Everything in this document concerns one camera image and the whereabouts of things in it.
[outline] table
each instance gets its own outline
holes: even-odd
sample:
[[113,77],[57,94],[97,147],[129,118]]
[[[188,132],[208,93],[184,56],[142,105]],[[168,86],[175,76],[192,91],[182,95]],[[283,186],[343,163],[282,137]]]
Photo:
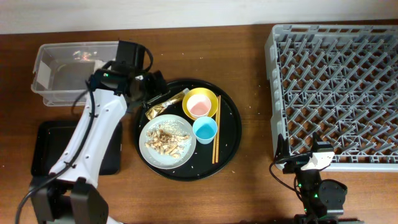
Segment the table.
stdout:
[[[153,70],[161,70],[168,80],[199,78],[224,89],[241,113],[243,135],[234,159],[222,171],[204,180],[177,182],[157,175],[141,161],[132,140],[133,115],[126,115],[120,173],[99,178],[98,190],[113,218],[126,223],[273,223],[303,213],[297,196],[268,172],[272,110],[264,44],[272,26],[0,35],[0,223],[13,222],[27,192],[39,124],[73,119],[69,107],[46,107],[30,90],[39,47],[118,39],[148,47],[155,58]],[[275,172],[292,184],[292,175]],[[398,174],[323,172],[322,178],[348,186],[343,218],[367,223],[398,220]],[[21,223],[36,223],[30,201]]]

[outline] white wall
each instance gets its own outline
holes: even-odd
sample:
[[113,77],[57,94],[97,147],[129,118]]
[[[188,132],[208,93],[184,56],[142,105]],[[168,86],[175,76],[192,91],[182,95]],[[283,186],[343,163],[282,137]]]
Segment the white wall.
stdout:
[[396,0],[0,0],[0,34],[397,18]]

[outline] blue cup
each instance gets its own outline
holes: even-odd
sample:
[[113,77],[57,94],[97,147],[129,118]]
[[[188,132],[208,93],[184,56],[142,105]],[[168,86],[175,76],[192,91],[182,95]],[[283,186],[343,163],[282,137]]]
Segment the blue cup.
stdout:
[[203,116],[193,123],[193,133],[201,144],[209,144],[217,134],[217,123],[213,118]]

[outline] chopstick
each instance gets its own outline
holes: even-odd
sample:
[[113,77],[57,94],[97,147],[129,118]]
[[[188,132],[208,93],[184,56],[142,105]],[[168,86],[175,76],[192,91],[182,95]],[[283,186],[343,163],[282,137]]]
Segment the chopstick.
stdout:
[[213,157],[212,157],[212,159],[211,159],[211,163],[212,163],[212,164],[214,164],[215,162],[218,162],[218,145],[219,145],[219,144],[217,144],[217,143],[218,143],[218,132],[220,131],[220,127],[219,127],[219,120],[220,120],[220,114],[219,114],[219,111],[220,111],[220,99],[221,99],[221,96],[217,97],[217,101],[218,101],[218,110],[217,110],[217,112],[216,112],[216,124],[217,124],[218,130],[217,130],[217,134],[216,134],[216,136],[215,136],[215,138],[214,138],[214,141],[213,141]]
[[218,163],[218,149],[220,147],[220,121],[221,121],[221,95],[218,97],[218,110],[217,110],[217,115],[218,115],[218,119],[217,119],[217,127],[218,127],[218,131],[217,131],[217,135],[216,135],[216,163]]

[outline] gray plastic basket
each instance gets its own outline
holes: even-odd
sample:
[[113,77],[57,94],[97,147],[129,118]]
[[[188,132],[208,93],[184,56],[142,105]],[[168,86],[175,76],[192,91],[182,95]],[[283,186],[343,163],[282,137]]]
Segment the gray plastic basket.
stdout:
[[332,171],[398,171],[398,26],[276,25],[267,43],[272,141],[335,148]]

